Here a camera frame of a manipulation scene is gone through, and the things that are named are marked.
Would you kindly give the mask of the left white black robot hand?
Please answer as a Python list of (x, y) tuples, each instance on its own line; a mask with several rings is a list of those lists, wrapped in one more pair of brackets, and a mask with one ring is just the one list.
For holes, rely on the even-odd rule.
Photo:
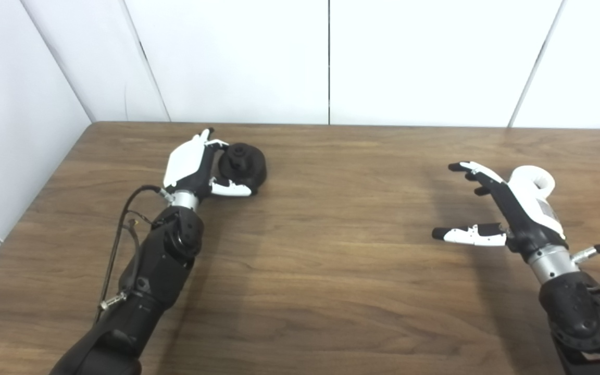
[(171, 152), (162, 183), (171, 195), (172, 206), (196, 211), (210, 195), (248, 197), (255, 194), (245, 184), (212, 175), (216, 153), (225, 152), (230, 147), (222, 140), (211, 140), (213, 131), (207, 128)]

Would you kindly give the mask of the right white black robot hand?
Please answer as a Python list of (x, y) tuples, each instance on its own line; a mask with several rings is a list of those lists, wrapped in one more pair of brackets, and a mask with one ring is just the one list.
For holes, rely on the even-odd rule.
[(505, 180), (495, 171), (474, 161), (448, 165), (477, 181), (478, 196), (490, 195), (507, 222), (482, 223), (454, 228), (434, 228), (432, 238), (478, 247), (506, 246), (519, 254), (541, 284), (580, 268), (571, 260), (564, 228), (547, 199), (555, 189), (553, 176), (538, 166), (524, 165)]

